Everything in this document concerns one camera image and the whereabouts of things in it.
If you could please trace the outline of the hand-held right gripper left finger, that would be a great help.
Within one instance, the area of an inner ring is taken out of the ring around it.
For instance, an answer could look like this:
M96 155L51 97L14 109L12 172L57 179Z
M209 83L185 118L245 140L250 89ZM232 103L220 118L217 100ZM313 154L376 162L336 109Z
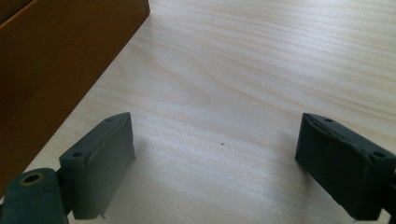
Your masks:
M131 114L101 121L60 157L65 210L76 219L102 216L134 159Z

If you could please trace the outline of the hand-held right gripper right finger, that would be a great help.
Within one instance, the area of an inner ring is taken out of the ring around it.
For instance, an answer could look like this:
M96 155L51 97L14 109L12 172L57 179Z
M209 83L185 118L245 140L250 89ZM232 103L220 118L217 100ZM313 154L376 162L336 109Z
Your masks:
M304 113L295 160L356 220L396 221L396 155L339 122Z

